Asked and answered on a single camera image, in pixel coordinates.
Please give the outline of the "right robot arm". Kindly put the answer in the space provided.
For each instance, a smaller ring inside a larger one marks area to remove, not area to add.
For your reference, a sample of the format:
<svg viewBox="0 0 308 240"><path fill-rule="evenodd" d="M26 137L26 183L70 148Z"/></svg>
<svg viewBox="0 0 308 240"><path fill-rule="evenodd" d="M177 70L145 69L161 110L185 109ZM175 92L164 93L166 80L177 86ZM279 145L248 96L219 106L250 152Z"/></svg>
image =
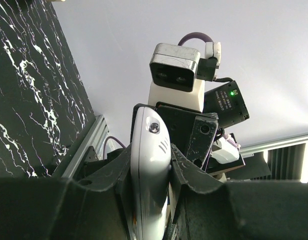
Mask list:
<svg viewBox="0 0 308 240"><path fill-rule="evenodd" d="M225 130L250 115L237 83L230 78L219 82L219 87L205 91L198 80L191 92L151 85L147 104L133 109L133 177L165 174L172 146L210 175L244 166L240 145Z"/></svg>

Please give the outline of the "white remote control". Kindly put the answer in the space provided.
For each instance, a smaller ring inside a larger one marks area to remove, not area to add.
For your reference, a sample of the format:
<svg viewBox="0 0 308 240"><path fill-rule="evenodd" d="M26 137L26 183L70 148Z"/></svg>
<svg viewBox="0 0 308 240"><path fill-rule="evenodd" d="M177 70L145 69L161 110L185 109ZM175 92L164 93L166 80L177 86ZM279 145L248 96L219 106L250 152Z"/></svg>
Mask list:
<svg viewBox="0 0 308 240"><path fill-rule="evenodd" d="M137 239L161 240L167 221L171 143L163 119L149 107L137 110L130 157Z"/></svg>

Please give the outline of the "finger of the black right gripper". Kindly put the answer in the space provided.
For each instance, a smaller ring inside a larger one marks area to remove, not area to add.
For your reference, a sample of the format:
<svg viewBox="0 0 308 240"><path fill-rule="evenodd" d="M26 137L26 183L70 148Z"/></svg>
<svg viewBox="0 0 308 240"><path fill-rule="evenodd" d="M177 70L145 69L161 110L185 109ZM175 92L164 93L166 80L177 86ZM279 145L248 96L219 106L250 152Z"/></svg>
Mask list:
<svg viewBox="0 0 308 240"><path fill-rule="evenodd" d="M137 117L137 112L138 109L141 107L148 107L150 109L154 109L153 106L147 105L147 104L143 104L143 103L138 103L133 107L132 110L132 119L131 119L131 129L130 129L130 142L132 142L133 140L133 133L134 133L134 127L135 127L135 121L136 121L136 117Z"/></svg>
<svg viewBox="0 0 308 240"><path fill-rule="evenodd" d="M186 158L201 168L210 152L218 130L218 120L211 116L196 116L186 147Z"/></svg>

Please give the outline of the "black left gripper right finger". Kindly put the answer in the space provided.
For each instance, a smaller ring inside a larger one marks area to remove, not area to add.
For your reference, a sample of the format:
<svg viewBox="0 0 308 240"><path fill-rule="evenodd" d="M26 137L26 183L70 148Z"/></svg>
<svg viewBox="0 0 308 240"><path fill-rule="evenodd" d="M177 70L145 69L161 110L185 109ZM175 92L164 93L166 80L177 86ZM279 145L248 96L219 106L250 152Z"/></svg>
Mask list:
<svg viewBox="0 0 308 240"><path fill-rule="evenodd" d="M171 146L171 240L308 240L308 183L220 182Z"/></svg>

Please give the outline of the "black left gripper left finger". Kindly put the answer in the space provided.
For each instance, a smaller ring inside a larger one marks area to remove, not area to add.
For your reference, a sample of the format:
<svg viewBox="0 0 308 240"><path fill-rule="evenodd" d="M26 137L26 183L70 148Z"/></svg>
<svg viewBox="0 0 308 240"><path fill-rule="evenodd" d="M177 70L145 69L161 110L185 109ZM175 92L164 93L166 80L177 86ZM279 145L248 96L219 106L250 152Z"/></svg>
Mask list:
<svg viewBox="0 0 308 240"><path fill-rule="evenodd" d="M129 240L131 148L88 177L0 178L0 240Z"/></svg>

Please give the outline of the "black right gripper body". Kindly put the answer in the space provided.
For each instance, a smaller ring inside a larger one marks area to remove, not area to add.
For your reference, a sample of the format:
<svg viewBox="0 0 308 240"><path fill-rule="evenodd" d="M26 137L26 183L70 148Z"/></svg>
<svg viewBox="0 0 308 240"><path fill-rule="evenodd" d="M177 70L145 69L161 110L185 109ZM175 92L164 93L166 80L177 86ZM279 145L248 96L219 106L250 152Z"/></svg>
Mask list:
<svg viewBox="0 0 308 240"><path fill-rule="evenodd" d="M155 106L156 112L161 116L167 126L170 141L183 155L189 144L190 135L196 116L211 116L219 120L219 116L212 113L201 113L196 110L171 105L169 103L158 102Z"/></svg>

